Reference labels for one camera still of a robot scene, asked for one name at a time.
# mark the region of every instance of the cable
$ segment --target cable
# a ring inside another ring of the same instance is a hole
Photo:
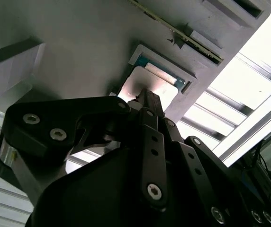
[[[262,161],[263,161],[263,163],[264,163],[264,166],[265,166],[265,169],[266,169],[266,172],[267,172],[267,174],[269,175],[269,170],[268,170],[268,167],[267,167],[267,165],[266,165],[266,162],[265,162],[265,159],[262,157],[262,155],[260,155],[260,160],[262,159]]]
[[[258,161],[258,158],[259,158],[259,155],[260,155],[260,151],[261,151],[261,148],[262,148],[262,144],[263,144],[264,140],[261,140],[255,147],[255,152],[254,152],[254,156],[253,156],[253,160],[251,162],[251,165],[250,166],[244,166],[244,169],[245,170],[249,170],[249,169],[252,169],[257,161]]]

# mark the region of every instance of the metal plate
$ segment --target metal plate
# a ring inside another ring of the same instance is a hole
[[[135,99],[135,96],[139,95],[144,88],[151,90],[160,97],[163,110],[166,110],[178,94],[176,87],[138,66],[127,78],[118,96],[128,102]]]

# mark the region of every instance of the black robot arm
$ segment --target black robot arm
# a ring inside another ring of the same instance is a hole
[[[120,147],[66,174],[69,155]],[[0,136],[0,177],[34,205],[29,227],[271,226],[266,205],[160,99],[116,96],[15,104]]]

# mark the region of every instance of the screw head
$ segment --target screw head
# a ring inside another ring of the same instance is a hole
[[[270,216],[270,214],[267,213],[266,211],[263,211],[263,215],[269,221],[269,223],[271,223],[271,216]]]
[[[174,124],[174,122],[173,122],[172,120],[167,119],[167,123],[168,123],[171,127],[175,126],[175,124]]]
[[[152,112],[150,112],[149,110],[147,110],[147,113],[149,116],[153,116],[154,114]]]
[[[119,105],[120,107],[122,107],[122,108],[125,108],[125,107],[126,107],[124,103],[118,103],[118,105]]]
[[[38,124],[40,122],[40,118],[36,116],[35,114],[27,113],[23,116],[23,120],[26,124]]]
[[[260,217],[260,215],[256,211],[252,210],[251,214],[252,214],[254,220],[256,220],[260,224],[263,223],[262,218]]]
[[[201,145],[200,140],[198,140],[197,138],[194,138],[193,141],[194,141],[196,144]]]
[[[52,129],[50,131],[50,137],[53,140],[63,141],[64,139],[67,138],[67,134],[63,129]]]
[[[211,214],[219,224],[221,225],[225,224],[224,215],[221,213],[221,211],[218,208],[212,207]]]
[[[153,183],[148,185],[147,191],[150,197],[154,200],[160,200],[162,198],[161,189]]]

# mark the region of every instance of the mounting hole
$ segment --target mounting hole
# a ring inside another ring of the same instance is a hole
[[[192,159],[194,159],[194,156],[191,153],[188,153],[188,156]]]
[[[155,136],[152,136],[151,138],[153,139],[154,142],[158,141],[158,138],[156,138]]]
[[[202,172],[199,171],[198,169],[195,169],[195,171],[196,171],[197,175],[202,175]]]
[[[152,112],[150,112],[149,110],[147,110],[147,113],[149,116],[153,116],[154,114]]]
[[[154,150],[154,149],[151,150],[151,153],[152,153],[153,155],[155,155],[155,156],[158,156],[158,155],[159,155],[159,153],[158,153],[156,150]]]
[[[118,103],[118,105],[119,105],[120,107],[122,107],[122,108],[125,108],[125,107],[126,107],[124,103]]]

